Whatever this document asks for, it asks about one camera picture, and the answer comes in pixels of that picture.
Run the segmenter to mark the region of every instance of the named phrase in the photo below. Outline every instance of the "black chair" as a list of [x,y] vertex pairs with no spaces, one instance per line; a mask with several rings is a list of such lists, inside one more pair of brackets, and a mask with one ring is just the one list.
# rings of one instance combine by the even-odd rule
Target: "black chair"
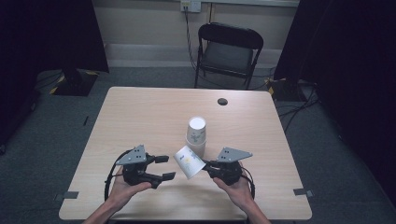
[[[198,31],[199,49],[194,88],[200,69],[245,79],[246,90],[253,76],[264,41],[255,31],[228,24],[211,22]],[[207,41],[204,51],[203,40]]]

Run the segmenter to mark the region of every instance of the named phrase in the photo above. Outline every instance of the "black backdrop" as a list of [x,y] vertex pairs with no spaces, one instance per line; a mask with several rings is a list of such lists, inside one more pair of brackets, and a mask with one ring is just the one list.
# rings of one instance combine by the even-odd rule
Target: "black backdrop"
[[65,65],[108,72],[92,1],[0,0],[1,144],[37,75]]
[[343,140],[396,204],[396,1],[301,0],[275,78],[318,84]]

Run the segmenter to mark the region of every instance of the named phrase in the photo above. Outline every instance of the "gray carpet floor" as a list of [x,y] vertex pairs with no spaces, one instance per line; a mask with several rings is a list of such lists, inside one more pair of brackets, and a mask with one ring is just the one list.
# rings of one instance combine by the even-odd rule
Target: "gray carpet floor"
[[[266,91],[262,84],[271,73],[270,69],[257,69],[250,88]],[[107,90],[113,86],[192,88],[194,81],[189,67],[111,68],[109,74],[97,78],[87,97],[50,95],[57,74],[47,71],[39,75],[36,87],[42,94],[35,111],[0,157],[0,223],[79,223],[60,220],[62,202],[54,198],[68,190]],[[200,79],[200,88],[244,89],[241,79],[214,74],[207,79]],[[311,88],[302,87],[306,96]],[[276,101],[279,114],[302,104]],[[281,117],[285,129],[291,116]],[[334,127],[321,104],[314,104],[301,110],[286,131],[304,187],[315,194],[309,198],[312,218],[296,223],[396,223],[387,196]]]

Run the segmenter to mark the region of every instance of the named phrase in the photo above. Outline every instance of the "black pen on floor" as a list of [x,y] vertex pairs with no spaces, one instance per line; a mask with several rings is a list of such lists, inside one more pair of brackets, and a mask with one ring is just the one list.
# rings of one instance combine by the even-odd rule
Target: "black pen on floor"
[[87,124],[88,118],[89,118],[89,116],[87,116],[87,118],[85,118],[83,126],[85,126]]

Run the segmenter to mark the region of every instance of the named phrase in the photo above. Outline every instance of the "table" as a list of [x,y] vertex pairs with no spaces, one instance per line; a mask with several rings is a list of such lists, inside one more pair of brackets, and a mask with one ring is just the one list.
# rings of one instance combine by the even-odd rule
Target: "table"
[[[219,105],[219,98],[228,104]],[[144,145],[150,155],[170,157],[149,165],[147,172],[175,171],[175,179],[136,194],[112,219],[245,219],[207,172],[188,180],[173,159],[185,146],[193,116],[206,120],[205,160],[214,160],[223,147],[253,153],[242,162],[253,175],[255,201],[268,218],[311,218],[306,196],[293,192],[303,185],[268,92],[133,87],[108,91],[69,188],[78,197],[64,199],[60,218],[87,218],[104,201],[104,181],[115,159]]]

